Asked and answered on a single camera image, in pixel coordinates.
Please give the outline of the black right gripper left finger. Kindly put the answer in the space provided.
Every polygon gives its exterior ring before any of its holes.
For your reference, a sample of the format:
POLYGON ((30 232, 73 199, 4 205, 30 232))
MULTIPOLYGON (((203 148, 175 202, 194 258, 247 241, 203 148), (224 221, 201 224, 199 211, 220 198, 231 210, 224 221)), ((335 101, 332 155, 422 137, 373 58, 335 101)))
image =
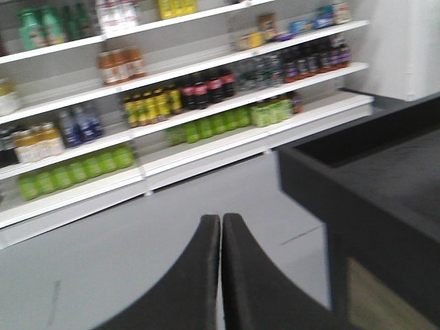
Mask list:
POLYGON ((173 266, 97 329, 216 329, 220 218, 205 214, 173 266))

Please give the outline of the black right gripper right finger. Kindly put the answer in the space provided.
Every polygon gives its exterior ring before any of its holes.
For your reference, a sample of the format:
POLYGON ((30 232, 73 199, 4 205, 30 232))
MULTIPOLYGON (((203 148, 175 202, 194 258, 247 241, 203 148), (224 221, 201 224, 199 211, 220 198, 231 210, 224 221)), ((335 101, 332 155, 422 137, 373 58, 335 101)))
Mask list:
POLYGON ((223 216, 221 286, 226 329, 353 329, 295 285, 243 217, 223 216))

